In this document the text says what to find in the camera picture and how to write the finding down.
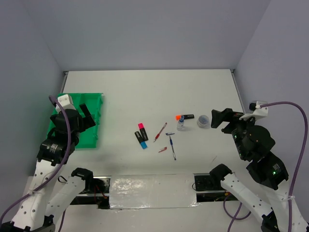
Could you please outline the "orange highlighter marker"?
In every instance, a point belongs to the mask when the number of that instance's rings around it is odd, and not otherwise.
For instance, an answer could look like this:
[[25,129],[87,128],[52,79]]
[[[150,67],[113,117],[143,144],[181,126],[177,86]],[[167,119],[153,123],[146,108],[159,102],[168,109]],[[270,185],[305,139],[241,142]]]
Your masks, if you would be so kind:
[[178,121],[178,120],[181,119],[182,116],[183,116],[184,120],[186,120],[186,119],[194,119],[195,118],[195,116],[193,114],[189,114],[189,115],[176,115],[175,118]]

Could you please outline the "blue gel pen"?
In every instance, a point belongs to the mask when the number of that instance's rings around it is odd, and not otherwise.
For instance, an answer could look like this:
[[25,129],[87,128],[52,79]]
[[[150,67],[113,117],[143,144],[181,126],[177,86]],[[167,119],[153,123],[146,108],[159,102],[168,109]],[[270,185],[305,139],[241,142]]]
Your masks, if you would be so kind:
[[171,149],[172,149],[173,158],[176,161],[177,158],[176,158],[176,154],[175,154],[174,147],[173,147],[173,141],[172,141],[172,138],[171,138],[170,135],[169,135],[169,142],[170,142],[170,146],[171,146]]

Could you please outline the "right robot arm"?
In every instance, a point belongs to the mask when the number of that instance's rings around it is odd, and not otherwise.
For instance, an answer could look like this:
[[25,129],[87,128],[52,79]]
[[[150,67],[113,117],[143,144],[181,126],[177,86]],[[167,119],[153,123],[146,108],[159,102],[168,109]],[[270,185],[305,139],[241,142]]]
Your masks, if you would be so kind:
[[275,141],[266,128],[255,124],[258,118],[266,115],[261,109],[252,114],[234,112],[230,108],[212,110],[211,127],[214,129],[222,122],[228,123],[222,132],[232,135],[240,159],[249,162],[246,169],[253,181],[261,186],[268,201],[264,202],[250,191],[224,164],[210,171],[210,184],[235,196],[254,215],[264,232],[307,232],[309,224],[289,194],[286,167],[271,152]]

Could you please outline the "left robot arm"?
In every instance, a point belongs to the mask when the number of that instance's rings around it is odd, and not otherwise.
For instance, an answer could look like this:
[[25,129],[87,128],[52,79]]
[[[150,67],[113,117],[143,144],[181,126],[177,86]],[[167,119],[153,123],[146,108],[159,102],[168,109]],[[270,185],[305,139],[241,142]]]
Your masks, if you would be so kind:
[[17,201],[19,209],[13,219],[1,222],[2,232],[53,232],[74,198],[81,192],[93,190],[93,172],[76,168],[60,191],[52,195],[60,172],[75,151],[80,133],[95,126],[87,106],[79,107],[82,115],[75,108],[61,106],[60,111],[50,117],[55,127],[40,145],[28,193]]

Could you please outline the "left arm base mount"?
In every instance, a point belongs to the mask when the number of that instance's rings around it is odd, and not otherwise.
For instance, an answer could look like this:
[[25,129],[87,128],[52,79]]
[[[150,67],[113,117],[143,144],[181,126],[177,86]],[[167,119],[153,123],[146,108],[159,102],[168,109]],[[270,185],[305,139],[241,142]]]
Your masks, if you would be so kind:
[[97,209],[110,209],[110,176],[94,176],[89,187],[78,194],[71,205],[92,205]]

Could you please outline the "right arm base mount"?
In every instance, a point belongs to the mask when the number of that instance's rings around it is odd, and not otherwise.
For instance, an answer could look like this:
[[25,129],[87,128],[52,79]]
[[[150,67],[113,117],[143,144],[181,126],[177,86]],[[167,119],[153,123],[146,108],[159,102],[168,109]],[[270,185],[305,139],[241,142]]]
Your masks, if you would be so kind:
[[198,203],[222,202],[230,192],[214,185],[209,174],[195,174],[192,189],[196,192]]

